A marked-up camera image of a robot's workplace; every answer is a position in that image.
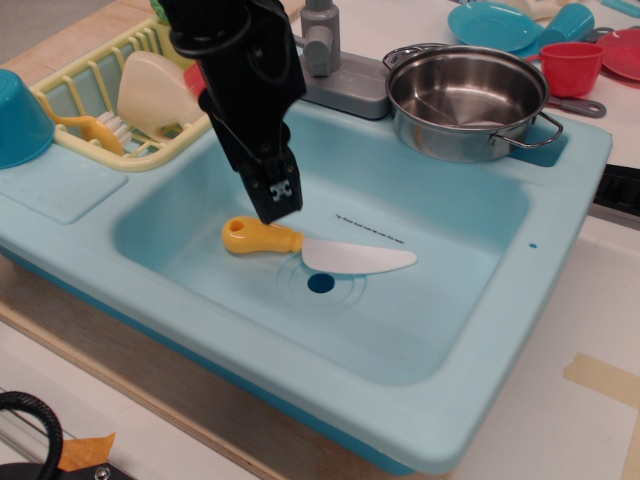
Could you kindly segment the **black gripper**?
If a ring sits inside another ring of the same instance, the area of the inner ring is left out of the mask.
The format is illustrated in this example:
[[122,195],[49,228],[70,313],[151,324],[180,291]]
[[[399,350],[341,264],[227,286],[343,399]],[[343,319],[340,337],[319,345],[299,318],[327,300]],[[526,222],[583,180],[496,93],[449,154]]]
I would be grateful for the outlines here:
[[198,65],[200,100],[255,212],[271,224],[303,196],[284,122],[306,91],[289,18],[279,1],[164,1],[174,49]]

